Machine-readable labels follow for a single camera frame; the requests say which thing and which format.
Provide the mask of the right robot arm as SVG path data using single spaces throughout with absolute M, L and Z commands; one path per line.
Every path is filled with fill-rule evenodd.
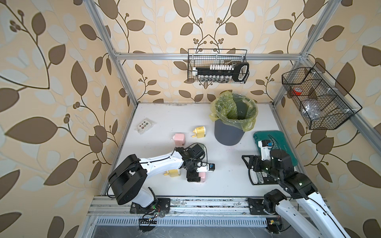
M 349 234 L 324 202 L 313 182 L 297 172 L 291 156 L 282 149 L 271 149 L 269 159 L 259 155 L 243 155 L 249 170 L 264 172 L 283 189 L 274 189 L 264 195 L 260 208 L 269 215 L 279 215 L 303 238 L 348 238 Z M 291 196 L 309 215 L 307 220 L 284 195 Z

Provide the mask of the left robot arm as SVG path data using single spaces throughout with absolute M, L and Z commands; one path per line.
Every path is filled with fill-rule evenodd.
M 180 169 L 186 170 L 188 182 L 203 182 L 205 174 L 214 171 L 215 165 L 208 162 L 207 148 L 201 143 L 176 147 L 170 153 L 152 158 L 138 158 L 132 154 L 108 176 L 106 194 L 116 199 L 118 205 L 131 203 L 132 214 L 167 214 L 170 199 L 157 198 L 153 189 L 145 188 L 144 183 L 153 176 Z

